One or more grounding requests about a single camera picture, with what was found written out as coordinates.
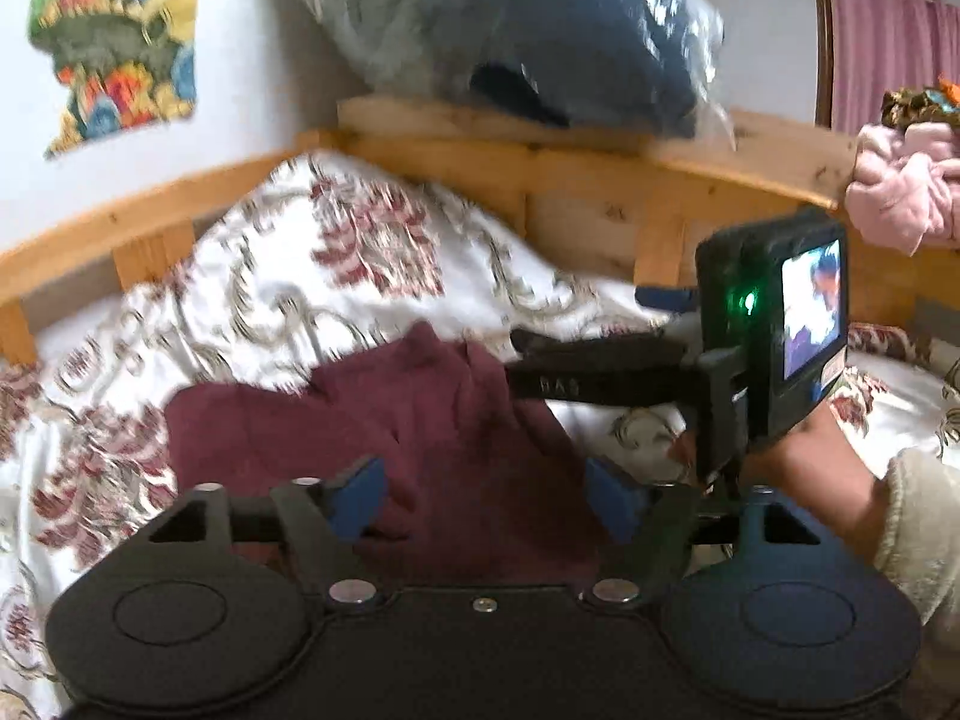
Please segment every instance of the maroon shirt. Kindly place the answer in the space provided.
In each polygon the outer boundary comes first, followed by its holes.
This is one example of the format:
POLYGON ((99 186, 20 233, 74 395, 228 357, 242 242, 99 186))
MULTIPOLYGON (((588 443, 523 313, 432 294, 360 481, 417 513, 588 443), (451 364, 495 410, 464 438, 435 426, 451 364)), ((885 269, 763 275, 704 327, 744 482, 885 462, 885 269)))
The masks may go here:
POLYGON ((383 458, 388 498, 356 550, 407 581, 588 581, 606 541, 583 459, 546 404, 512 400, 493 355, 426 323, 321 365, 305 394, 201 384, 166 418, 182 490, 263 495, 383 458))

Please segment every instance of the silver screw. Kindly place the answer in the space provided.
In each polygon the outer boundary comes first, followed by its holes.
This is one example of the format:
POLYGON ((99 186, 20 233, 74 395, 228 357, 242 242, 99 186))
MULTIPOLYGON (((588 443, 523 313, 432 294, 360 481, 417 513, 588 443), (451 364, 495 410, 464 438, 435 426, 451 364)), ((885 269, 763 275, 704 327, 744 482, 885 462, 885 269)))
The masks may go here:
POLYGON ((473 601, 473 610, 483 614, 496 611, 497 603, 493 598, 477 598, 473 601))
POLYGON ((329 593, 338 604, 366 604, 376 595, 376 587, 363 579, 342 579, 330 586, 329 593))
POLYGON ((593 594, 607 604, 627 604, 640 595, 640 588, 629 579, 601 579, 593 594))

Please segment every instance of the wooden bed frame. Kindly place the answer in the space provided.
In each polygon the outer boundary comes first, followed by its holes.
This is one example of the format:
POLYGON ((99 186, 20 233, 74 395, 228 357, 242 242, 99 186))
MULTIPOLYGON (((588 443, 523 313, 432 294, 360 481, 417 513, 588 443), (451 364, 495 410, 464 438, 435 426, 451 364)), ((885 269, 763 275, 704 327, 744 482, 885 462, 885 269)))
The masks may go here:
MULTIPOLYGON (((195 220, 229 208, 280 161, 309 148, 442 182, 565 268, 689 284, 696 244, 713 230, 802 203, 835 211, 850 179, 850 138, 746 112, 733 119, 736 152, 726 143, 558 131, 441 103, 347 100, 337 130, 308 132, 289 151, 106 204, 0 254, 0 355, 14 364, 37 358, 32 331, 44 322, 28 320, 29 295, 104 257, 123 290, 162 278, 189 254, 195 220)), ((960 309, 960 256, 924 250, 907 258, 851 230, 851 317, 905 325, 918 298, 960 309)))

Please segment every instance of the sleeve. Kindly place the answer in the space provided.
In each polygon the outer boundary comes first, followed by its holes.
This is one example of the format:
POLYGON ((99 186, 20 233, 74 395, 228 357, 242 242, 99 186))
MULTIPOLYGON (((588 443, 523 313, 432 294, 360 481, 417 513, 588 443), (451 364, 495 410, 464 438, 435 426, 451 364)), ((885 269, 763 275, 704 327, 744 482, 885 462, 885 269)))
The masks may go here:
POLYGON ((911 449, 891 462, 887 484, 890 508, 875 565, 923 619, 918 676, 960 696, 960 471, 911 449))

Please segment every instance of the transparent plastic bag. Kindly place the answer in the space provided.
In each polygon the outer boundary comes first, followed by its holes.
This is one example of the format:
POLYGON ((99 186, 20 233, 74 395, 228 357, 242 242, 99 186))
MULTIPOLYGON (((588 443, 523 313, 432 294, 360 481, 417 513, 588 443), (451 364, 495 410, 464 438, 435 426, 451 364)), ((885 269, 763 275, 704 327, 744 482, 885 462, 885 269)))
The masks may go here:
POLYGON ((374 89, 568 127, 693 137, 723 20, 706 0, 305 0, 374 89))

